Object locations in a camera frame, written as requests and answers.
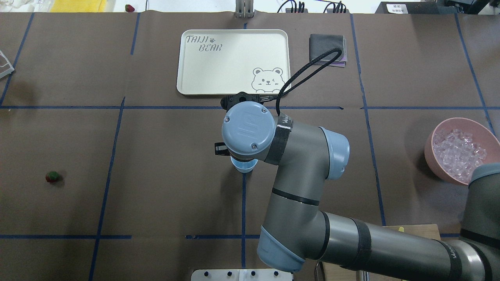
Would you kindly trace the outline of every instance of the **pink bowl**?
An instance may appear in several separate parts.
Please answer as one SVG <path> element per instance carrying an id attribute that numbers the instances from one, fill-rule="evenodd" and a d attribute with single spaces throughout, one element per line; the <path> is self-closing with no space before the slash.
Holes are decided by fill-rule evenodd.
<path id="1" fill-rule="evenodd" d="M 429 168 L 434 172 L 434 174 L 436 174 L 436 176 L 444 181 L 455 185 L 467 186 L 469 185 L 468 182 L 459 181 L 453 178 L 443 169 L 443 167 L 441 167 L 436 159 L 433 149 L 434 134 L 441 130 L 451 131 L 453 129 L 460 129 L 462 132 L 472 134 L 473 141 L 475 143 L 479 143 L 487 152 L 486 158 L 482 160 L 484 164 L 500 162 L 500 142 L 490 132 L 490 130 L 483 125 L 474 120 L 462 117 L 446 119 L 439 123 L 432 133 L 430 133 L 424 149 L 425 160 L 427 161 Z"/>

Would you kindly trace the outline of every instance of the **white tray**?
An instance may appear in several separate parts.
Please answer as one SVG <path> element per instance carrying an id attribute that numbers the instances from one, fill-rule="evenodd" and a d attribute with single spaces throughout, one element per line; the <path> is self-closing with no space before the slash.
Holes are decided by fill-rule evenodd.
<path id="1" fill-rule="evenodd" d="M 177 90 L 183 95 L 275 95 L 289 78 L 283 30 L 191 29 L 180 39 Z"/>
<path id="2" fill-rule="evenodd" d="M 11 62 L 7 59 L 4 53 L 0 50 L 0 78 L 11 74 L 14 71 Z"/>

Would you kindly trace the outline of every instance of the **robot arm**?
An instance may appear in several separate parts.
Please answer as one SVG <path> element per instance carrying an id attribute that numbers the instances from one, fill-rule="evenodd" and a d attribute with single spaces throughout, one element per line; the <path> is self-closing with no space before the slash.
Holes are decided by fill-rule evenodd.
<path id="1" fill-rule="evenodd" d="M 500 250 L 495 244 L 500 238 L 500 211 L 495 200 L 490 201 L 497 206 L 496 213 L 488 219 L 496 228 L 487 227 L 487 238 L 492 240 L 487 244 L 470 239 L 473 235 L 447 243 L 426 239 L 319 210 L 325 179 L 339 178 L 347 165 L 350 151 L 345 136 L 293 122 L 285 114 L 273 117 L 253 101 L 240 102 L 227 112 L 222 136 L 234 158 L 278 165 L 257 249 L 267 265 L 297 272 L 305 259 L 314 259 L 412 281 L 500 280 Z M 498 200 L 500 166 L 496 169 L 474 182 L 491 186 L 490 196 Z M 471 194 L 481 193 L 472 184 L 470 189 Z M 475 210 L 470 201 L 469 195 L 464 223 L 473 213 L 468 210 Z M 468 221 L 467 231 L 483 233 L 483 224 Z"/>

